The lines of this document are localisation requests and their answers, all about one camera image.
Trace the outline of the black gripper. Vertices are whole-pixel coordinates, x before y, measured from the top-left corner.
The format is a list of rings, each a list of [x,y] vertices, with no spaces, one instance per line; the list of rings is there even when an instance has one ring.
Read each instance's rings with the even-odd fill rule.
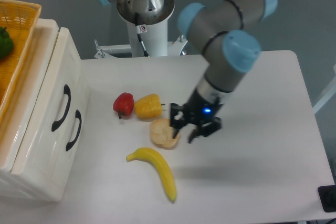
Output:
[[[205,100],[195,89],[189,100],[182,106],[170,104],[170,127],[173,129],[173,138],[187,124],[196,125],[188,137],[188,143],[193,139],[203,136],[208,137],[222,128],[222,121],[216,116],[223,106],[219,97],[213,102]]]

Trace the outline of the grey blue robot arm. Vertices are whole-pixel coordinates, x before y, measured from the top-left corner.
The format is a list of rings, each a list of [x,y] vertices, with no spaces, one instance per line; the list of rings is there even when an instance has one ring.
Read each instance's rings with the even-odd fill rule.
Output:
[[[167,56],[167,21],[174,0],[99,0],[116,2],[128,27],[133,57]],[[221,128],[216,113],[225,104],[260,55],[259,42],[245,32],[277,8],[278,0],[223,0],[214,8],[200,3],[187,5],[179,14],[177,27],[208,62],[208,68],[184,105],[170,105],[170,126],[177,134],[195,125],[190,140],[209,136]]]

